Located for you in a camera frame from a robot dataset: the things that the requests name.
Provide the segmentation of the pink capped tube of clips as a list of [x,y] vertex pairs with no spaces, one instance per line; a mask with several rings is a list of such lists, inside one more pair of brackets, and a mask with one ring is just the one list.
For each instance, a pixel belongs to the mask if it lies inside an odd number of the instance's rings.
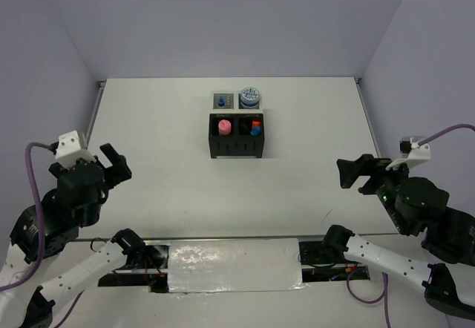
[[228,136],[233,132],[232,122],[228,119],[221,119],[217,123],[217,131],[220,136]]

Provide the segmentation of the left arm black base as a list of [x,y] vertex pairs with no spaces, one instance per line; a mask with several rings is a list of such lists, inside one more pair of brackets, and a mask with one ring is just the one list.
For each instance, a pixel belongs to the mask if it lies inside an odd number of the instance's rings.
[[142,263],[123,266],[99,279],[98,287],[139,287],[153,293],[168,293],[168,245],[146,246]]

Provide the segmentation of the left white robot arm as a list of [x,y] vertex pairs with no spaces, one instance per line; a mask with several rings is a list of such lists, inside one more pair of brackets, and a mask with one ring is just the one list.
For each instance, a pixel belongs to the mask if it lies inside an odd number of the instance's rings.
[[[45,196],[39,195],[31,158],[33,148],[41,146],[56,156],[49,168],[56,187]],[[99,149],[110,166],[104,166],[85,146],[68,145],[64,140],[27,145],[25,162],[34,204],[16,221],[1,266],[2,327],[49,327],[65,304],[76,304],[103,275],[143,263],[143,239],[132,229],[121,229],[73,268],[44,279],[67,245],[78,238],[79,229],[98,222],[110,190],[131,179],[123,155],[109,143]]]

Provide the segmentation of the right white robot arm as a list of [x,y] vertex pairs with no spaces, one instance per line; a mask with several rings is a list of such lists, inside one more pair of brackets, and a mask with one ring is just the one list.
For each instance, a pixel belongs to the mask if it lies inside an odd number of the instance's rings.
[[474,319],[474,217],[448,206],[449,193],[425,177],[412,177],[420,160],[397,160],[363,154],[357,160],[336,162],[342,188],[359,177],[367,182],[363,195],[380,200],[399,234],[418,236],[438,262],[407,258],[377,246],[355,232],[332,225],[324,236],[324,257],[331,262],[358,261],[397,277],[424,296],[434,309],[469,321]]

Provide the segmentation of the orange capped black highlighter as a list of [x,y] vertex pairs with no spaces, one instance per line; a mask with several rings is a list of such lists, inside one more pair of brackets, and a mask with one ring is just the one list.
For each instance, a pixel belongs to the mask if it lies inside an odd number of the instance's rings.
[[255,128],[261,128],[261,123],[259,121],[252,122],[252,130],[254,130]]

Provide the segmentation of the blue capped black highlighter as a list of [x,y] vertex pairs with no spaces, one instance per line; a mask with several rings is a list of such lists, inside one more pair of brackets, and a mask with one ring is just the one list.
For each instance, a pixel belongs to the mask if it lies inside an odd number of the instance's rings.
[[258,136],[260,133],[261,133],[261,128],[260,127],[254,127],[250,132],[250,134],[252,136]]

